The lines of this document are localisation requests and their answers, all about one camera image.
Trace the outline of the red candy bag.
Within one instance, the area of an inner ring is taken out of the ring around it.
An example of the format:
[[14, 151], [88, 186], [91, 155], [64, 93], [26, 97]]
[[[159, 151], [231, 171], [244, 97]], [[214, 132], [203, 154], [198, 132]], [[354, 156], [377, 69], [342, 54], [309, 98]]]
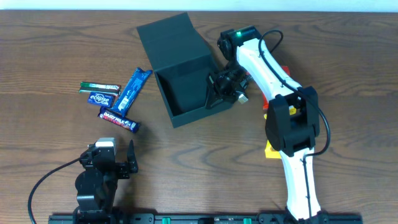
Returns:
[[[290, 70], [289, 70], [289, 67], [288, 67], [288, 66], [282, 66], [282, 69], [283, 69], [283, 71], [284, 71], [288, 76], [290, 76]], [[246, 78], [248, 78], [249, 80], [252, 80], [252, 76], [251, 76], [251, 74], [250, 74], [249, 72], [246, 72]], [[268, 100], [267, 100], [267, 98], [265, 97], [265, 95], [262, 95], [262, 99], [263, 99], [263, 106], [262, 106], [262, 108], [263, 108], [263, 110], [267, 110], [268, 107], [269, 107]]]

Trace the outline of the black box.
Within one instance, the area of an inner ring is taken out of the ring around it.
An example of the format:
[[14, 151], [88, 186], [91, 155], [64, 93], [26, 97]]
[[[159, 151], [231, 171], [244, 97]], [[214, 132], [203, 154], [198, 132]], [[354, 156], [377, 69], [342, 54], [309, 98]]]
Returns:
[[137, 31], [174, 128], [232, 107], [222, 102], [206, 108], [206, 79], [219, 68], [186, 12], [139, 26]]

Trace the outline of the blue cookie pack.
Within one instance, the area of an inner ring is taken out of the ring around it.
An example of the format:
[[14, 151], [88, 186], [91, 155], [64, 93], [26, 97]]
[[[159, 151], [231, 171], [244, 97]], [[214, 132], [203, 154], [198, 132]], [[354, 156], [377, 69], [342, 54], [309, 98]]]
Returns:
[[152, 70], [137, 67], [111, 111], [125, 117], [151, 74]]

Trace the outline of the yellow snack bag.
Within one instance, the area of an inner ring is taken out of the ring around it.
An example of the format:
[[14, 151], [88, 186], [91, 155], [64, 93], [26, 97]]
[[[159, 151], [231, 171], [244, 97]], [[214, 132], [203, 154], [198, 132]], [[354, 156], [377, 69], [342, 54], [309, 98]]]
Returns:
[[[293, 106], [289, 107], [289, 114], [293, 115], [297, 112], [297, 109], [294, 108]], [[281, 159], [280, 153], [272, 147], [271, 143], [267, 141], [266, 147], [265, 147], [265, 157], [267, 159]]]

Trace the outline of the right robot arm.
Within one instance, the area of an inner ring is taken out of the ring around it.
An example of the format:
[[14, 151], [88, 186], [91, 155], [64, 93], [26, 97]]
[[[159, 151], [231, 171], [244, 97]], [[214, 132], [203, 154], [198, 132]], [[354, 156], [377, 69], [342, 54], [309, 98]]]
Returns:
[[217, 45], [228, 64], [224, 70], [209, 74], [205, 106], [209, 110], [224, 102], [247, 102], [244, 79], [246, 74], [252, 76], [268, 102], [265, 132], [282, 159], [290, 221], [316, 223], [322, 212], [313, 177], [313, 158], [319, 155], [315, 139], [323, 122], [324, 153], [330, 145], [330, 127], [315, 89], [293, 80], [274, 59], [264, 38], [254, 26], [221, 32]]

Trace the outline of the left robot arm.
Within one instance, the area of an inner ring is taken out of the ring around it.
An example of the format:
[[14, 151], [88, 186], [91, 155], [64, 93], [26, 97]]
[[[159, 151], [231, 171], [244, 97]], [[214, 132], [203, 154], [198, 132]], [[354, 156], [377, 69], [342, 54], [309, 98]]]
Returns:
[[73, 223], [125, 223], [126, 216], [113, 207], [118, 180], [138, 172], [134, 142], [127, 149], [127, 161], [116, 162], [115, 138], [100, 138], [88, 145], [78, 159], [85, 169], [75, 181], [78, 208]]

